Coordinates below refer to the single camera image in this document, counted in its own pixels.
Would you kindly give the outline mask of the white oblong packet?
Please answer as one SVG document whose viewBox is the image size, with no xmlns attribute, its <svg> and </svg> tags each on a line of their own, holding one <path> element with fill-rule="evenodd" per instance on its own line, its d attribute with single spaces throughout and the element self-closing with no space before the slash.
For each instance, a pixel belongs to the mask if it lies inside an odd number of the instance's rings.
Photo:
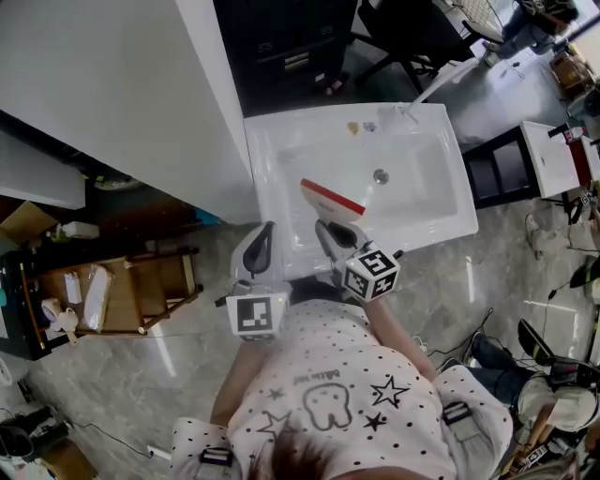
<svg viewBox="0 0 600 480">
<path fill-rule="evenodd" d="M 101 332 L 106 317 L 113 274 L 104 266 L 93 265 L 83 305 L 83 323 L 87 329 Z"/>
</svg>

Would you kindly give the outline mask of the person's spotted white shirt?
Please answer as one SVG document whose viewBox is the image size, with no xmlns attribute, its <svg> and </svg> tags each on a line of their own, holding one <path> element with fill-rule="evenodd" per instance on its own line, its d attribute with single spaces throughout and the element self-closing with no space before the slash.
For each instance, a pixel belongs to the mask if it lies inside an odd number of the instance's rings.
<svg viewBox="0 0 600 480">
<path fill-rule="evenodd" d="M 172 480 L 491 480 L 507 409 L 461 364 L 424 378 L 363 307 L 290 307 L 227 427 L 182 417 Z"/>
</svg>

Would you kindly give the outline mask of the white soap bottle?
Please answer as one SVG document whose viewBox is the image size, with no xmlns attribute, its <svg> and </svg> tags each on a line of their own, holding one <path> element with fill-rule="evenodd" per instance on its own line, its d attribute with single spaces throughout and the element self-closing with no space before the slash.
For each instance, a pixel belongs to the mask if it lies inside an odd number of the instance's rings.
<svg viewBox="0 0 600 480">
<path fill-rule="evenodd" d="M 79 221 L 71 221 L 61 226 L 61 230 L 67 238 L 92 240 L 99 238 L 99 227 Z"/>
</svg>

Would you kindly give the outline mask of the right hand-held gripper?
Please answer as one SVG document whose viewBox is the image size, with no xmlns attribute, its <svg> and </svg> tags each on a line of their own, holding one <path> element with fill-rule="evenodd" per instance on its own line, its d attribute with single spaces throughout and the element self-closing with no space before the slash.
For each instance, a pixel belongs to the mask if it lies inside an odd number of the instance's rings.
<svg viewBox="0 0 600 480">
<path fill-rule="evenodd" d="M 331 269 L 340 273 L 341 288 L 352 297 L 369 303 L 395 289 L 400 272 L 398 261 L 356 225 L 318 219 L 315 233 Z M 353 252 L 339 259 L 345 250 Z"/>
</svg>

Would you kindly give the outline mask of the red and white squeegee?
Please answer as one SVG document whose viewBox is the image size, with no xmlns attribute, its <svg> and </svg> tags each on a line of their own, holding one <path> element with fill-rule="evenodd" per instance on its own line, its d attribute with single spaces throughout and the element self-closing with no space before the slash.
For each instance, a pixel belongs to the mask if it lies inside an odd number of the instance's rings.
<svg viewBox="0 0 600 480">
<path fill-rule="evenodd" d="M 300 188 L 318 218 L 325 223 L 347 225 L 357 222 L 365 214 L 363 205 L 306 178 L 301 180 Z"/>
</svg>

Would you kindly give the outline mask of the wooden trolley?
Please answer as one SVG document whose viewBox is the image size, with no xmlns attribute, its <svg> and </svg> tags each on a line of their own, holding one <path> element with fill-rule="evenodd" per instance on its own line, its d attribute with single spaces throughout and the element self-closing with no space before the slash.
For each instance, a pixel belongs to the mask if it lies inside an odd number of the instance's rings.
<svg viewBox="0 0 600 480">
<path fill-rule="evenodd" d="M 193 257 L 195 247 L 183 247 L 173 252 L 150 252 L 137 256 L 123 256 L 97 262 L 86 262 L 69 267 L 37 273 L 30 265 L 28 281 L 33 283 L 40 307 L 42 329 L 50 341 L 68 341 L 64 331 L 54 332 L 41 309 L 41 302 L 56 298 L 64 310 L 73 308 L 79 324 L 78 337 L 146 335 L 161 321 L 170 318 L 182 306 L 194 301 L 203 292 L 203 285 L 195 278 Z M 105 323 L 101 332 L 89 330 L 83 323 L 83 305 L 93 265 L 104 266 L 113 274 Z M 79 276 L 82 302 L 70 304 L 67 299 L 64 274 L 76 272 Z"/>
</svg>

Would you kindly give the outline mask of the black drawer cabinet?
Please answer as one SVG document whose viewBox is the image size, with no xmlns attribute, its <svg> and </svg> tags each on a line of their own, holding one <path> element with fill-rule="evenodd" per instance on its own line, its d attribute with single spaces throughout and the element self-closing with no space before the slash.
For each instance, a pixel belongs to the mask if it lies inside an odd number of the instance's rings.
<svg viewBox="0 0 600 480">
<path fill-rule="evenodd" d="M 322 93 L 342 73 L 358 0 L 214 0 L 245 117 Z"/>
</svg>

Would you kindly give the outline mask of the white ceramic teapot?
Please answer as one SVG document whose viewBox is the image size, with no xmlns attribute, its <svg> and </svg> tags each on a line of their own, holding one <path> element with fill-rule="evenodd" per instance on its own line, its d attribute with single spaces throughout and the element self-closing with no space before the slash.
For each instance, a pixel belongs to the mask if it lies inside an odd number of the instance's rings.
<svg viewBox="0 0 600 480">
<path fill-rule="evenodd" d="M 60 312 L 56 320 L 52 323 L 52 330 L 55 332 L 64 331 L 68 335 L 74 335 L 79 324 L 79 317 L 76 311 L 68 307 Z"/>
</svg>

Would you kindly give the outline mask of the black side table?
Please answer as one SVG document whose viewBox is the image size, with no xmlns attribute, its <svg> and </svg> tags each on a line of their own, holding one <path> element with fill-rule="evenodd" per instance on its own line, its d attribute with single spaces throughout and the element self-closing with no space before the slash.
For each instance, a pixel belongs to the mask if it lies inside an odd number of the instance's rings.
<svg viewBox="0 0 600 480">
<path fill-rule="evenodd" d="M 0 306 L 0 352 L 37 361 L 49 355 L 52 347 L 42 329 L 29 273 L 22 252 L 10 251 L 0 257 L 0 290 L 6 296 L 6 303 Z"/>
</svg>

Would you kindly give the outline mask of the narrow white basin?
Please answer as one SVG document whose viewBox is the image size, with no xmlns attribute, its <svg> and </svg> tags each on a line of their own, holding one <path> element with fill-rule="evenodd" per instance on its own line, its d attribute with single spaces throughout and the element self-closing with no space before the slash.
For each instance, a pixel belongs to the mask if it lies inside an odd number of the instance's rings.
<svg viewBox="0 0 600 480">
<path fill-rule="evenodd" d="M 580 138 L 582 154 L 579 162 L 578 178 L 581 185 L 600 181 L 600 154 L 597 146 L 587 136 Z"/>
</svg>

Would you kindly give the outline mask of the white tape roll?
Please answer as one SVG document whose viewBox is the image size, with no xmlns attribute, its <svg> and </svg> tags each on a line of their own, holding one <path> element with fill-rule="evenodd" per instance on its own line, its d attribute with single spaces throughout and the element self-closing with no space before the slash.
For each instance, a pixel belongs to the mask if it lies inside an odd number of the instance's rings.
<svg viewBox="0 0 600 480">
<path fill-rule="evenodd" d="M 58 324 L 59 316 L 63 312 L 60 302 L 56 298 L 47 298 L 41 302 L 42 313 L 50 322 L 50 329 L 54 332 L 60 331 Z"/>
</svg>

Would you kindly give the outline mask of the white sink basin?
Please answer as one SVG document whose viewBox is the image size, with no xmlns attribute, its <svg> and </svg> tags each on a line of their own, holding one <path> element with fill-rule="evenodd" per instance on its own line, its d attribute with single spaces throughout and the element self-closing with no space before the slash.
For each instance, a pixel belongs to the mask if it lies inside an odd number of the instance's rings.
<svg viewBox="0 0 600 480">
<path fill-rule="evenodd" d="M 306 108 L 249 117 L 245 131 L 261 218 L 277 224 L 288 279 L 330 267 L 303 180 L 362 205 L 359 227 L 389 253 L 478 230 L 463 158 L 442 104 L 420 104 L 407 114 L 391 103 Z"/>
</svg>

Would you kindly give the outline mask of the person's black trousers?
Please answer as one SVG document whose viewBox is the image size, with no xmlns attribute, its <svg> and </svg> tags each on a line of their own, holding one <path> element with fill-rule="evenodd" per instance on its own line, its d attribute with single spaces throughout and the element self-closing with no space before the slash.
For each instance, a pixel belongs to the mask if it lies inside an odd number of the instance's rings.
<svg viewBox="0 0 600 480">
<path fill-rule="evenodd" d="M 349 296 L 339 287 L 320 281 L 315 276 L 293 280 L 291 282 L 291 287 L 291 306 L 309 300 L 323 300 L 358 307 L 361 306 L 357 299 Z"/>
</svg>

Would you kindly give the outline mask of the small white box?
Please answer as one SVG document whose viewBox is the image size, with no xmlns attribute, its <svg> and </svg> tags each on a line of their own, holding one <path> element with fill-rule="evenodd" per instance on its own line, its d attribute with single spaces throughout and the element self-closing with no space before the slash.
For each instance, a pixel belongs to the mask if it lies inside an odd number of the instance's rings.
<svg viewBox="0 0 600 480">
<path fill-rule="evenodd" d="M 65 286 L 67 292 L 67 301 L 70 304 L 79 305 L 83 301 L 81 284 L 76 272 L 64 274 Z"/>
</svg>

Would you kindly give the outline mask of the black office chair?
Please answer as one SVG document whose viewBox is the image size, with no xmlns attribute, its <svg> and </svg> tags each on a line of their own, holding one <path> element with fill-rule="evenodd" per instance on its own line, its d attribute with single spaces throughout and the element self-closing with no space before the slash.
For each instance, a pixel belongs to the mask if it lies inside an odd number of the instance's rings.
<svg viewBox="0 0 600 480">
<path fill-rule="evenodd" d="M 359 87 L 398 63 L 415 90 L 423 93 L 420 76 L 434 78 L 449 62 L 473 58 L 471 46 L 486 37 L 482 27 L 468 21 L 463 23 L 468 35 L 462 37 L 432 0 L 382 0 L 377 7 L 362 0 L 357 13 L 367 33 L 352 33 L 351 41 L 360 40 L 386 53 L 383 60 L 356 77 Z"/>
</svg>

